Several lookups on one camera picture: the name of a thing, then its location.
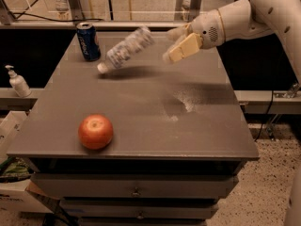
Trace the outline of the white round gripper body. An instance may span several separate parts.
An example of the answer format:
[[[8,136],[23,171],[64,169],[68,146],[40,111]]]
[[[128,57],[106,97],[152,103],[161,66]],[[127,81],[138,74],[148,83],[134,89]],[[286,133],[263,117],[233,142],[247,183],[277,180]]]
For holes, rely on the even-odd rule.
[[[199,14],[191,22],[194,33],[202,38],[202,49],[211,49],[225,42],[225,32],[218,9]]]

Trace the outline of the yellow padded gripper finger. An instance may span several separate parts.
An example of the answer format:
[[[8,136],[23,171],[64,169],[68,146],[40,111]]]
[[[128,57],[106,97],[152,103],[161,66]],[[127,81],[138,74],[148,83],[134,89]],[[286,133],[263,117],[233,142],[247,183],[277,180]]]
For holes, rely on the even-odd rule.
[[[197,53],[203,45],[200,34],[191,33],[187,37],[181,36],[163,54],[163,61],[171,64],[183,60]]]
[[[166,32],[166,37],[173,41],[182,41],[191,33],[191,24],[185,24]]]

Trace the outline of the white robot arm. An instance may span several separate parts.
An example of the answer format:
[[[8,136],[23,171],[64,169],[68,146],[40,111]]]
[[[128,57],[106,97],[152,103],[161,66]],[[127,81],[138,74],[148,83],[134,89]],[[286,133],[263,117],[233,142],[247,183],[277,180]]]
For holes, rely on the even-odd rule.
[[[167,32],[174,44],[164,60],[175,62],[233,39],[276,34],[300,74],[300,0],[239,0]],[[300,120],[276,126],[277,139],[256,142],[261,159],[245,166],[241,184],[221,202],[208,226],[301,226]]]

